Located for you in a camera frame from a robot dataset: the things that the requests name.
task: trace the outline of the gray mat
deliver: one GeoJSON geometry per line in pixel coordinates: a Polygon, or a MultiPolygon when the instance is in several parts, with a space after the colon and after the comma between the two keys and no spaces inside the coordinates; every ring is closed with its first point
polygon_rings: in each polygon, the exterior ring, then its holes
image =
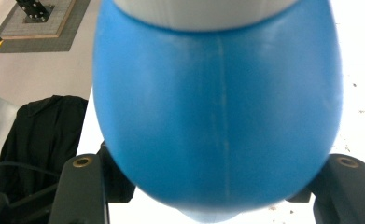
{"type": "MultiPolygon", "coordinates": [[[[90,0],[77,0],[69,15],[69,18],[57,38],[43,39],[15,39],[4,40],[0,47],[0,53],[28,53],[28,52],[60,52],[69,51],[74,42],[77,29],[83,19],[90,0]]],[[[13,15],[16,6],[10,11],[0,26],[0,34],[13,15]]]]}

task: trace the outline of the blue balloon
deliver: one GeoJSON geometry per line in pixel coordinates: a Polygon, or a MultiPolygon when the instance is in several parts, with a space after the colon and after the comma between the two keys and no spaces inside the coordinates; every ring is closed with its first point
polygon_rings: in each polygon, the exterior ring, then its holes
{"type": "Polygon", "coordinates": [[[327,0],[218,32],[145,24],[104,0],[94,102],[122,171],[182,210],[239,212],[292,196],[328,157],[342,111],[327,0]]]}

